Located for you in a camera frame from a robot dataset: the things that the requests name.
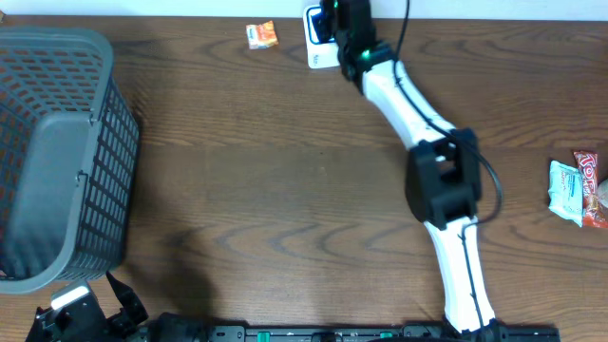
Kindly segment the green lid jar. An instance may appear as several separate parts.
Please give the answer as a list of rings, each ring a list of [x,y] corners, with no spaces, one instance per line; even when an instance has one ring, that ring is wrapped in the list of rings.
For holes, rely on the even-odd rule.
[[[608,180],[598,186],[598,201],[604,208],[608,208]]]

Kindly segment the red Top chocolate bar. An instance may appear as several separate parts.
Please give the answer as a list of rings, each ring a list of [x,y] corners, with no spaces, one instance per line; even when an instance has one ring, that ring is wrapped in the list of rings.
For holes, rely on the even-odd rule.
[[[598,195],[598,154],[591,151],[573,152],[582,178],[582,223],[587,227],[607,228],[607,218],[602,211]]]

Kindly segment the orange Kleenex tissue pack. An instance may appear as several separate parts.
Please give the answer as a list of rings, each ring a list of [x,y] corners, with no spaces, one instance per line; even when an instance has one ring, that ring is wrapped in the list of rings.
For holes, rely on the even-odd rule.
[[[246,35],[249,49],[265,49],[278,45],[278,38],[273,21],[260,25],[247,25]]]

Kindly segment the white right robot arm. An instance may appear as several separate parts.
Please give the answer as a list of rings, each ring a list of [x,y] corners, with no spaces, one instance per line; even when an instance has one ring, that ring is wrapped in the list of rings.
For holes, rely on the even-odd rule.
[[[319,7],[309,24],[314,41],[336,44],[344,77],[378,108],[408,151],[405,195],[433,242],[449,334],[464,341],[500,340],[477,246],[481,171],[497,174],[476,135],[446,121],[418,90],[400,47],[378,38],[370,2],[322,0]]]

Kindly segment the mint tissue wipes pack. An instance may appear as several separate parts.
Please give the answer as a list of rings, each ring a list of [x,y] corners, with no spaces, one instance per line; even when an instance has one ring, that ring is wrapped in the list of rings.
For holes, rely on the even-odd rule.
[[[583,194],[580,171],[559,161],[550,162],[549,210],[582,226]]]

